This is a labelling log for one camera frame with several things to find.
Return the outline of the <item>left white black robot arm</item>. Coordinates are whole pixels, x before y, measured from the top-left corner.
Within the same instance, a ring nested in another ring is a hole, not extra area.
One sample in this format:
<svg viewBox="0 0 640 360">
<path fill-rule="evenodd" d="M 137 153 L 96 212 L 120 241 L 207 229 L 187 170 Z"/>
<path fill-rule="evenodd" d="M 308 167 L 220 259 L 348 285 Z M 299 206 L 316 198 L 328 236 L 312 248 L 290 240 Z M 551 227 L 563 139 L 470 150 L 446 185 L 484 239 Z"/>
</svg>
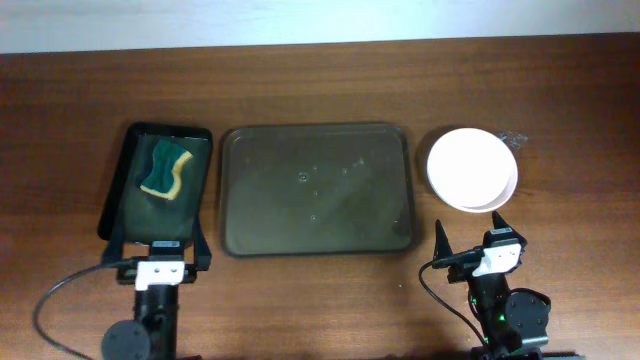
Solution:
<svg viewBox="0 0 640 360">
<path fill-rule="evenodd" d="M 189 240 L 155 240 L 146 256 L 123 256 L 125 231 L 120 211 L 106 204 L 98 235 L 107 242 L 101 263 L 116 268 L 116 281 L 135 290 L 133 318 L 112 325 L 103 336 L 105 359 L 175 359 L 177 357 L 178 290 L 209 269 L 211 251 L 199 219 L 200 202 L 191 206 Z"/>
</svg>

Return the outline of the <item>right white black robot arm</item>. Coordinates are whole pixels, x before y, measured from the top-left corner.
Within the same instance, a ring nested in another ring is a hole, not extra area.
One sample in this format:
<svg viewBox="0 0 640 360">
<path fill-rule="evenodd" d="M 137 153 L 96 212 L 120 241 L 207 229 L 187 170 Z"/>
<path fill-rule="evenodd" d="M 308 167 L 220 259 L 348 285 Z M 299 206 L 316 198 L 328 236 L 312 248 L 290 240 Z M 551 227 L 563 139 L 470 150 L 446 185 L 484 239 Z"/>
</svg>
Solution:
<svg viewBox="0 0 640 360">
<path fill-rule="evenodd" d="M 449 283 L 468 285 L 467 301 L 480 324 L 473 331 L 481 340 L 470 351 L 472 359 L 540 359 L 549 341 L 551 300 L 532 289 L 508 285 L 507 276 L 521 265 L 527 240 L 496 211 L 492 223 L 481 245 L 455 253 L 442 223 L 436 221 L 430 266 L 447 269 Z"/>
</svg>

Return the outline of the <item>yellow green sponge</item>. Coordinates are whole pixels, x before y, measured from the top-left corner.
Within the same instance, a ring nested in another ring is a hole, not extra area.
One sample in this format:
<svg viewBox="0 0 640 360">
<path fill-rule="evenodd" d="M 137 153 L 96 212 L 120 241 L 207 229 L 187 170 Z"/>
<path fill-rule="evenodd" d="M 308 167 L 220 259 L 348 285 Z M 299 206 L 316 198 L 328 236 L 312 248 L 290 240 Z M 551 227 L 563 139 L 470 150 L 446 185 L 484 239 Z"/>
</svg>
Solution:
<svg viewBox="0 0 640 360">
<path fill-rule="evenodd" d="M 152 151 L 152 167 L 139 188 L 154 197 L 173 201 L 182 187 L 182 171 L 193 154 L 174 142 L 159 140 Z"/>
</svg>

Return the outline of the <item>cream plate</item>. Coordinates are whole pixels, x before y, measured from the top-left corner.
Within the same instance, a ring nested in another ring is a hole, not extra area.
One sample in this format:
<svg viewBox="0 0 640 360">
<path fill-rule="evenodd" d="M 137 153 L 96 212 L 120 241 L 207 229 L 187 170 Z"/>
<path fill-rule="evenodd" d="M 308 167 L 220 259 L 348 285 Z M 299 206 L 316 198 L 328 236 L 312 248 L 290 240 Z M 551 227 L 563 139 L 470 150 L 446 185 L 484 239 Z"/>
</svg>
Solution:
<svg viewBox="0 0 640 360">
<path fill-rule="evenodd" d="M 512 151 L 496 135 L 477 128 L 459 128 L 443 134 L 425 161 L 425 175 L 431 188 L 449 206 L 474 179 L 512 173 L 519 176 Z"/>
</svg>

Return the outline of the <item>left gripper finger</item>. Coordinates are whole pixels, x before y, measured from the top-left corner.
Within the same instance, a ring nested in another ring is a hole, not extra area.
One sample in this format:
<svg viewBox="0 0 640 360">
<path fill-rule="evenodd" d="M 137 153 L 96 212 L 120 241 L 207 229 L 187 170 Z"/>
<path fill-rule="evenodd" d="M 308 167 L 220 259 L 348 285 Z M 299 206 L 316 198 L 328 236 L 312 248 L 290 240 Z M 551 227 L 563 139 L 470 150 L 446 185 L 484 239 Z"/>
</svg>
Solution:
<svg viewBox="0 0 640 360">
<path fill-rule="evenodd" d="M 123 254 L 123 227 L 119 200 L 108 200 L 106 202 L 101 224 L 103 229 L 109 228 L 110 230 L 108 244 L 101 257 L 102 263 L 120 261 Z"/>
<path fill-rule="evenodd" d="M 212 254 L 208 243 L 204 237 L 202 226 L 198 217 L 193 223 L 193 248 L 194 248 L 194 266 L 197 271 L 208 271 Z"/>
</svg>

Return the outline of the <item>white plate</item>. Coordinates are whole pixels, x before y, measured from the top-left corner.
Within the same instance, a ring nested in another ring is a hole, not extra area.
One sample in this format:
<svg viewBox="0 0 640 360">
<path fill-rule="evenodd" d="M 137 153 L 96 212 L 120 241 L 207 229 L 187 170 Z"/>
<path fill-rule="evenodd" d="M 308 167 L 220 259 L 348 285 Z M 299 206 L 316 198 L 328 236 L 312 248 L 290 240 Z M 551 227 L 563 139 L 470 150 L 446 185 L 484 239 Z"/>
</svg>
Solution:
<svg viewBox="0 0 640 360">
<path fill-rule="evenodd" d="M 450 205 L 469 213 L 486 213 L 505 205 L 514 195 L 519 176 L 479 177 L 469 182 Z"/>
</svg>

